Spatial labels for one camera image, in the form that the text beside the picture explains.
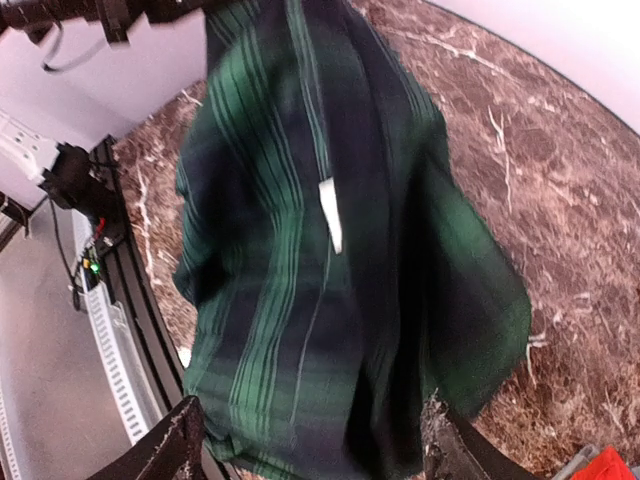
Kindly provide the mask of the dark green plaid garment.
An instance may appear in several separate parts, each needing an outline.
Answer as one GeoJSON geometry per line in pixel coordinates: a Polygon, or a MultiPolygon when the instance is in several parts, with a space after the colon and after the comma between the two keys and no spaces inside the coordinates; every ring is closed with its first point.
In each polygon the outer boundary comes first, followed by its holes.
{"type": "Polygon", "coordinates": [[[524,282],[443,115],[349,3],[228,1],[205,29],[174,282],[207,447],[268,479],[415,475],[429,398],[474,417],[520,362],[524,282]]]}

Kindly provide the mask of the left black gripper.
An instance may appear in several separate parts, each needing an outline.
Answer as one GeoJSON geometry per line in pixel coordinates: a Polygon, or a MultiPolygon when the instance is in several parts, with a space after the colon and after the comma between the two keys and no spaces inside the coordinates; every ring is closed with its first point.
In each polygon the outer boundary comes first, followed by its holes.
{"type": "Polygon", "coordinates": [[[125,43],[140,17],[150,24],[169,24],[219,5],[212,0],[8,0],[1,2],[1,34],[23,31],[39,44],[53,26],[83,19],[99,23],[109,44],[125,43]]]}

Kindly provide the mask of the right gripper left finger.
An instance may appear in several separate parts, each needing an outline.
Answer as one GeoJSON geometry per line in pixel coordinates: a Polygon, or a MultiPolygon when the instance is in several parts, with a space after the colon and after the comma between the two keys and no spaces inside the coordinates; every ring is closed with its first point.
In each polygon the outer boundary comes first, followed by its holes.
{"type": "Polygon", "coordinates": [[[203,441],[200,401],[187,396],[131,449],[89,479],[204,479],[203,441]]]}

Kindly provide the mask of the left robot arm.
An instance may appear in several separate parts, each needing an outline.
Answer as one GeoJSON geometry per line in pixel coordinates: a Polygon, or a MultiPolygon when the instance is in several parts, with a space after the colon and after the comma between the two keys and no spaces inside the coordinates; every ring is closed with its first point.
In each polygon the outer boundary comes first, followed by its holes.
{"type": "Polygon", "coordinates": [[[70,142],[128,134],[204,72],[207,1],[4,1],[1,191],[27,206],[70,142]]]}

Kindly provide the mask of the red t-shirt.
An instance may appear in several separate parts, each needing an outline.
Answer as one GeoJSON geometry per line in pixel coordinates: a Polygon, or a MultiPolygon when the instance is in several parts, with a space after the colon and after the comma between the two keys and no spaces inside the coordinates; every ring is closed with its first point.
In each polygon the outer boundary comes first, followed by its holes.
{"type": "Polygon", "coordinates": [[[574,475],[582,480],[636,480],[636,475],[612,447],[605,448],[587,467],[574,475]]]}

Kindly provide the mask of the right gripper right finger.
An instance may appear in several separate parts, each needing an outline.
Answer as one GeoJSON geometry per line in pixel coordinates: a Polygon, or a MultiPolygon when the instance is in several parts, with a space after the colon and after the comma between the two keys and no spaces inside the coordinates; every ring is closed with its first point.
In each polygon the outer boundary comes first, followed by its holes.
{"type": "Polygon", "coordinates": [[[421,433],[426,479],[536,479],[495,448],[437,392],[425,402],[421,433]]]}

